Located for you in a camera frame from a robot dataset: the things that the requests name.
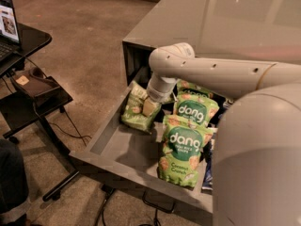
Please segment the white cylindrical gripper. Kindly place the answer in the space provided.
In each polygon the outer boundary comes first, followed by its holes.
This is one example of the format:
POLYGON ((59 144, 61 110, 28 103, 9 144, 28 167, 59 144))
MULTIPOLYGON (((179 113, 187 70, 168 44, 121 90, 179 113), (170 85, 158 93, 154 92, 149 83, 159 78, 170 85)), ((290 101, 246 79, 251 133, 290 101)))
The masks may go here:
POLYGON ((150 117, 159 107, 159 103, 165 103, 170 98, 176 83, 176 78, 161 77, 154 73, 147 85, 147 93, 150 98, 145 100, 142 114, 150 117))

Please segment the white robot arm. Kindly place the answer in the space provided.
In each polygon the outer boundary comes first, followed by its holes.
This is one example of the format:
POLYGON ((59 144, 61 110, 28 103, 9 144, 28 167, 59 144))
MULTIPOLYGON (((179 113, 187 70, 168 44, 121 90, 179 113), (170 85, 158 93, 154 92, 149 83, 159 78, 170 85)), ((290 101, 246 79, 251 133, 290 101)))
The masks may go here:
POLYGON ((177 80, 233 100, 218 124, 213 226, 301 226, 301 66, 198 58, 187 43, 153 50, 148 93, 177 80))

